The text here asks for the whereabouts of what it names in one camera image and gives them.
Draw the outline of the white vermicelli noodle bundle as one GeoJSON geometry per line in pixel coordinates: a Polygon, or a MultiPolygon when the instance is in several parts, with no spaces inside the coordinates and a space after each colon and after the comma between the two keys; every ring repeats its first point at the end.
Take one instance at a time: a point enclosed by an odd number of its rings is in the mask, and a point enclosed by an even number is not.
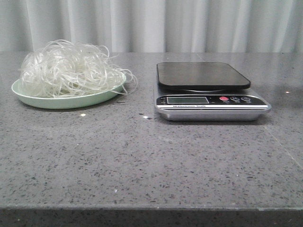
{"type": "Polygon", "coordinates": [[[29,53],[20,68],[20,89],[27,96],[68,98],[102,92],[128,95],[138,85],[137,77],[112,62],[106,46],[49,42],[29,53]]]}

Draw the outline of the silver black kitchen scale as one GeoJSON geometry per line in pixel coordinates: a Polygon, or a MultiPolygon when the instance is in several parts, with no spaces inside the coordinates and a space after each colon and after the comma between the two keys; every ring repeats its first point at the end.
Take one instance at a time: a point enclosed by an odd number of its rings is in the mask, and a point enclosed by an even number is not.
{"type": "Polygon", "coordinates": [[[169,121],[254,121],[271,105],[251,82],[223,62],[161,62],[154,86],[156,111],[169,121]]]}

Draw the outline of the light green round plate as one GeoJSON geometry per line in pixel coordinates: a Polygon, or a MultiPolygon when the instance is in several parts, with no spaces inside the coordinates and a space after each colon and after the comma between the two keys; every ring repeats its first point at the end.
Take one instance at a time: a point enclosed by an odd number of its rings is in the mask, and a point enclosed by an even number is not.
{"type": "Polygon", "coordinates": [[[122,79],[123,80],[120,84],[116,85],[109,91],[76,97],[43,98],[27,96],[25,95],[25,92],[21,90],[20,79],[13,83],[11,90],[17,95],[21,102],[33,107],[43,109],[73,109],[99,104],[117,96],[123,89],[126,76],[122,75],[122,79]]]}

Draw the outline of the white pleated curtain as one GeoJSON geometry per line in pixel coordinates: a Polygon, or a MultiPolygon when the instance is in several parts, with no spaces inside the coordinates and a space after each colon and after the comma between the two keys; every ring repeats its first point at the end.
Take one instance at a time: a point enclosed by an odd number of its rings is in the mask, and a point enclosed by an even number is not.
{"type": "Polygon", "coordinates": [[[112,52],[302,52],[300,0],[3,0],[0,49],[49,41],[112,52]]]}

